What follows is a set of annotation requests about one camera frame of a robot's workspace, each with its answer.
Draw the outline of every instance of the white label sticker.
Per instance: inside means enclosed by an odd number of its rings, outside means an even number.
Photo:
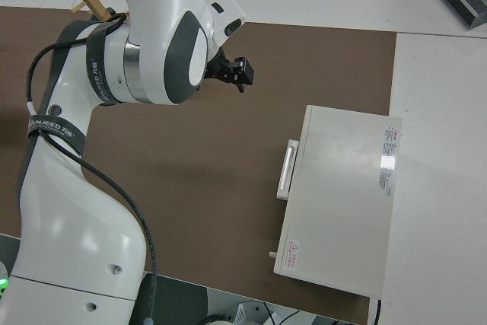
[[[299,241],[296,240],[288,240],[286,255],[285,255],[285,262],[284,268],[295,270],[296,265],[298,264],[298,254],[299,254]]]
[[[390,196],[394,187],[393,177],[396,168],[397,129],[389,127],[384,131],[384,144],[380,157],[379,188],[385,196]]]

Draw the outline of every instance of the silver metal ring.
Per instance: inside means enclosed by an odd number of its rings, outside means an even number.
[[[147,97],[140,76],[140,46],[130,43],[127,37],[123,52],[123,71],[130,94],[140,103],[152,103]]]

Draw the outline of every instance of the metal handle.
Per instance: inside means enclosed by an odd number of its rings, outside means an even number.
[[[279,180],[279,187],[277,189],[277,198],[279,199],[288,200],[298,146],[299,141],[288,141],[288,148],[286,148],[286,155],[284,156],[284,163],[282,164],[281,179]]]

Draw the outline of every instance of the black cable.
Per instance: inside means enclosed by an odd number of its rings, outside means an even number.
[[[284,318],[284,320],[283,320],[283,321],[281,321],[281,322],[279,323],[279,325],[282,325],[282,324],[283,324],[283,323],[284,323],[284,322],[285,322],[285,321],[286,321],[286,320],[287,320],[289,317],[293,317],[293,316],[294,316],[294,315],[296,315],[298,312],[299,312],[299,310],[298,310],[298,311],[295,311],[295,312],[293,312],[292,314],[290,314],[289,316],[285,317],[285,318]]]
[[[267,310],[267,313],[269,314],[269,317],[271,318],[272,325],[275,325],[274,318],[272,317],[272,314],[271,314],[270,309],[267,307],[267,303],[266,303],[266,302],[263,302],[263,304],[264,304],[264,306],[266,307],[266,310]]]
[[[144,215],[140,212],[140,209],[138,206],[135,204],[134,200],[120,187],[117,183],[115,183],[113,180],[111,180],[109,177],[107,177],[105,174],[103,174],[101,171],[99,171],[97,168],[95,168],[93,165],[90,165],[83,159],[79,158],[78,156],[74,155],[70,151],[66,150],[63,148],[60,144],[58,144],[56,141],[53,140],[53,138],[46,132],[40,131],[40,135],[46,140],[48,144],[50,144],[52,147],[54,147],[56,150],[60,151],[63,153],[65,156],[68,158],[72,159],[76,163],[80,164],[82,167],[86,168],[89,170],[91,173],[99,177],[102,181],[110,185],[112,188],[115,189],[115,191],[118,192],[124,198],[125,201],[130,205],[132,210],[134,211],[135,215],[139,219],[142,228],[144,229],[145,236],[147,237],[147,241],[149,244],[149,250],[151,252],[151,263],[152,263],[152,278],[151,278],[151,297],[149,298],[149,301],[151,301],[151,306],[149,308],[148,312],[148,317],[152,318],[152,314],[154,312],[154,304],[155,304],[155,293],[156,293],[156,288],[157,288],[157,263],[156,263],[156,258],[155,258],[155,246],[154,242],[152,241],[152,235],[151,231],[149,230],[149,227],[147,226],[147,222],[145,221]]]
[[[117,13],[113,17],[111,17],[108,22],[114,21],[118,19],[118,21],[111,25],[110,27],[107,28],[107,36],[111,33],[113,33],[115,30],[118,30],[120,26],[122,26],[123,22],[125,22],[127,18],[127,14],[125,13]],[[85,38],[80,38],[78,40],[72,40],[72,41],[67,41],[67,42],[58,42],[58,43],[53,43],[52,45],[49,45],[48,47],[44,47],[37,55],[36,57],[33,58],[32,63],[30,64],[29,71],[27,72],[27,102],[32,102],[32,78],[33,78],[33,72],[37,67],[37,64],[39,61],[46,55],[49,51],[52,49],[66,49],[66,48],[71,48],[73,46],[79,46],[83,45],[86,43],[88,39]]]
[[[374,325],[379,324],[379,317],[380,317],[380,307],[382,306],[382,301],[379,300],[377,302],[377,312],[375,313],[375,320],[374,320]]]

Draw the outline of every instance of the screw hole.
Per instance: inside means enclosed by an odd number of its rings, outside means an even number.
[[[95,305],[93,302],[88,302],[86,304],[86,311],[88,312],[93,312],[97,309],[97,305]]]

